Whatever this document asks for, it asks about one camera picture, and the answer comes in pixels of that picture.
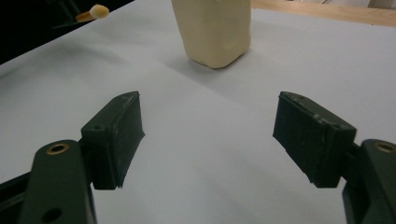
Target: wooden edge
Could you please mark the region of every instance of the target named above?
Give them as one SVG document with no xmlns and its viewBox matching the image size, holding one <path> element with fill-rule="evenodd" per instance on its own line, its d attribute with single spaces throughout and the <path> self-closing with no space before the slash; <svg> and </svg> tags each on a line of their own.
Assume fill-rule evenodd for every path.
<svg viewBox="0 0 396 224">
<path fill-rule="evenodd" d="M 396 27 L 396 10 L 301 3 L 286 0 L 251 0 L 253 8 L 313 16 L 338 21 Z"/>
</svg>

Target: beige cup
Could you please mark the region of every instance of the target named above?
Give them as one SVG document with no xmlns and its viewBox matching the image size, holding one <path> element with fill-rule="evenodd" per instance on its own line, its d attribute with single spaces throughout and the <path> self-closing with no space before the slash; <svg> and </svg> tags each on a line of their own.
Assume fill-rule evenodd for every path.
<svg viewBox="0 0 396 224">
<path fill-rule="evenodd" d="M 250 0 L 172 0 L 172 6 L 192 60 L 221 68 L 250 47 Z"/>
</svg>

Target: dark background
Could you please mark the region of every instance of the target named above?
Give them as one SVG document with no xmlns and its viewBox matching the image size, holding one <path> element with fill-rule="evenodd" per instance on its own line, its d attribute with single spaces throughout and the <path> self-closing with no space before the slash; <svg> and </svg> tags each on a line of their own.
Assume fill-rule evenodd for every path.
<svg viewBox="0 0 396 224">
<path fill-rule="evenodd" d="M 108 7 L 111 13 L 133 1 L 75 0 L 74 3 L 80 12 L 89 11 L 93 5 L 100 4 Z M 64 23 L 64 18 L 46 0 L 10 0 L 1 5 L 3 13 L 0 14 L 0 64 L 88 23 L 53 29 L 54 26 Z"/>
</svg>

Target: white surface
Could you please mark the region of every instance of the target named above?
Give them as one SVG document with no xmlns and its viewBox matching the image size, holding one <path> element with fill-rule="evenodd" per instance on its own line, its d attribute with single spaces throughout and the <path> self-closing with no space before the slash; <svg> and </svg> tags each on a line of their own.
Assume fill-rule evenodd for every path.
<svg viewBox="0 0 396 224">
<path fill-rule="evenodd" d="M 0 66 L 0 181 L 139 91 L 146 133 L 99 223 L 346 223 L 272 137 L 277 96 L 305 95 L 366 138 L 395 141 L 396 30 L 252 11 L 252 45 L 211 70 L 184 53 L 170 1 L 140 0 Z"/>
</svg>

